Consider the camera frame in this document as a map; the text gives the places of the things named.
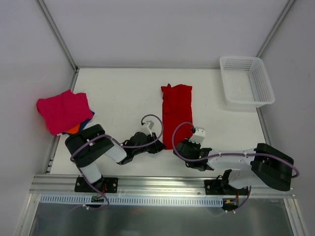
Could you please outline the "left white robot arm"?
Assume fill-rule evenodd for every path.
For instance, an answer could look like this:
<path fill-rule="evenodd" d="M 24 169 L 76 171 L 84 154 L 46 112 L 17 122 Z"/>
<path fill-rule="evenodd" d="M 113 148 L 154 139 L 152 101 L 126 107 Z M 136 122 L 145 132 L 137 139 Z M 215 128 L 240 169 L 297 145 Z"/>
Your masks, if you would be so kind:
<path fill-rule="evenodd" d="M 156 154 L 166 149 L 152 131 L 154 123 L 150 120 L 143 122 L 141 129 L 121 145 L 105 134 L 100 124 L 91 126 L 65 141 L 70 161 L 73 162 L 86 177 L 86 186 L 93 192 L 99 191 L 103 186 L 102 174 L 96 160 L 102 155 L 111 158 L 119 165 L 131 162 L 136 155 L 142 153 Z"/>

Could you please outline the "red t shirt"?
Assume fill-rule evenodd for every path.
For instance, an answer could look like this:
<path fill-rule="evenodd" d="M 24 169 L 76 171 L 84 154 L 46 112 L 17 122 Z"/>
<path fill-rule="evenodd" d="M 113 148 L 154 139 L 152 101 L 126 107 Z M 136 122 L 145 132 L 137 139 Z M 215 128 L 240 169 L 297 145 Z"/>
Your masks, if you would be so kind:
<path fill-rule="evenodd" d="M 192 123 L 192 86 L 179 84 L 161 87 L 163 143 L 167 150 L 172 149 L 174 130 L 183 122 Z"/>

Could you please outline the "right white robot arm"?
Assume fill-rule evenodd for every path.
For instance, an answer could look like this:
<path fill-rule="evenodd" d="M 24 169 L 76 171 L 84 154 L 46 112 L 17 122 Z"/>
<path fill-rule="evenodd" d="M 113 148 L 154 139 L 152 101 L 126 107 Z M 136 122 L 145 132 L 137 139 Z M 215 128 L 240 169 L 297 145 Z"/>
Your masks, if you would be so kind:
<path fill-rule="evenodd" d="M 189 168 L 223 170 L 220 188 L 228 195 L 250 186 L 289 191 L 291 180 L 300 174 L 291 157 L 265 143 L 240 152 L 221 152 L 184 140 L 173 147 L 173 153 Z"/>

